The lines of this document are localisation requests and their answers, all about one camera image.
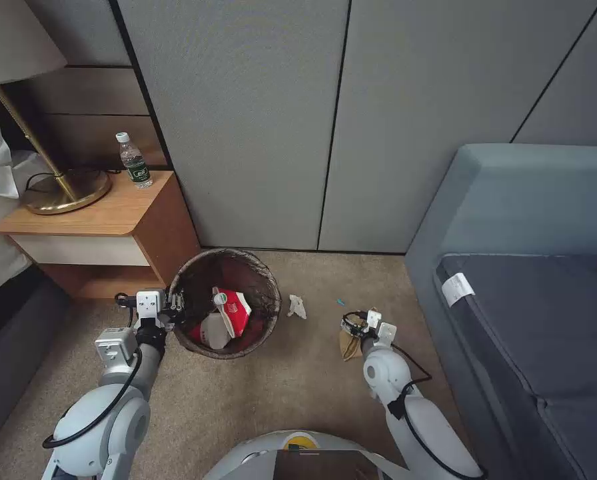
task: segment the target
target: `gray wall panel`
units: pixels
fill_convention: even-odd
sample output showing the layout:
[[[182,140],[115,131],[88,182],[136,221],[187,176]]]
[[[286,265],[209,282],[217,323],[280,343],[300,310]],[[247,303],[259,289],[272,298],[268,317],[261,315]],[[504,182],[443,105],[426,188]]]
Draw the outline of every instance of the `gray wall panel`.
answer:
[[[108,0],[25,0],[70,65],[130,65]]]
[[[515,142],[597,145],[597,14]]]
[[[321,249],[403,252],[456,149],[507,142],[596,0],[353,0]]]
[[[315,248],[347,1],[119,5],[202,243]]]
[[[64,68],[26,85],[44,113],[149,115],[132,69]]]

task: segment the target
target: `lamp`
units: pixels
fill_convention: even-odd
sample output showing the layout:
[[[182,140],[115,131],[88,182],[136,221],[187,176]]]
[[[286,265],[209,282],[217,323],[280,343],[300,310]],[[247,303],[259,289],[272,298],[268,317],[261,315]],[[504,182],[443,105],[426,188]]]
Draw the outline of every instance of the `lamp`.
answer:
[[[0,0],[0,84],[61,68],[66,60],[23,0]],[[21,196],[28,210],[52,215],[89,205],[112,186],[105,172],[62,172],[40,144],[0,85],[0,101],[45,160],[52,176]]]

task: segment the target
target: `wastebasket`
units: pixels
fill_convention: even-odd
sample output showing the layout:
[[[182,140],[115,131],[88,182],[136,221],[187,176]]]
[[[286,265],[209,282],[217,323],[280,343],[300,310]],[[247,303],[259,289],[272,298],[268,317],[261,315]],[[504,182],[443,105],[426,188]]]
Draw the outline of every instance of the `wastebasket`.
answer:
[[[221,350],[197,343],[193,329],[215,310],[212,288],[243,292],[251,307],[249,322],[240,337]],[[254,351],[272,333],[281,311],[281,294],[269,268],[252,253],[213,249],[187,261],[177,273],[170,292],[183,295],[183,320],[175,327],[177,339],[189,351],[213,359],[235,359]]]

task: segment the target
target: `white tag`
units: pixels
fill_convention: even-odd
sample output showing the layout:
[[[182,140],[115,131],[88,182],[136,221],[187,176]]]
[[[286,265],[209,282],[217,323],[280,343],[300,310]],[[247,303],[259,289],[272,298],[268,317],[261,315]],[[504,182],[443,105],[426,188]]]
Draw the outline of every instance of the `white tag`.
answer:
[[[472,286],[461,272],[451,276],[442,286],[443,295],[447,300],[447,305],[450,307],[454,305],[461,298],[466,295],[473,295],[474,290]]]

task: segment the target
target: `trash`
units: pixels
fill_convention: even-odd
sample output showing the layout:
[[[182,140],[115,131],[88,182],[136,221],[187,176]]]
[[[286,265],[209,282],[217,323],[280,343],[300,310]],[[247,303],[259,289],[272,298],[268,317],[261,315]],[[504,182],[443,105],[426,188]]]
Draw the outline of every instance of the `trash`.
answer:
[[[230,337],[240,337],[245,330],[250,313],[252,313],[252,309],[245,301],[245,296],[241,292],[218,287],[212,288],[212,294],[214,304],[221,312]]]
[[[294,313],[302,319],[307,320],[307,314],[305,313],[305,306],[303,305],[302,298],[290,293],[290,309],[287,312],[287,316],[291,317]]]
[[[353,337],[345,330],[340,330],[338,332],[338,346],[343,361],[363,356],[360,350],[360,339],[358,337]]]
[[[191,332],[191,337],[212,350],[221,350],[232,339],[219,312],[210,313]]]

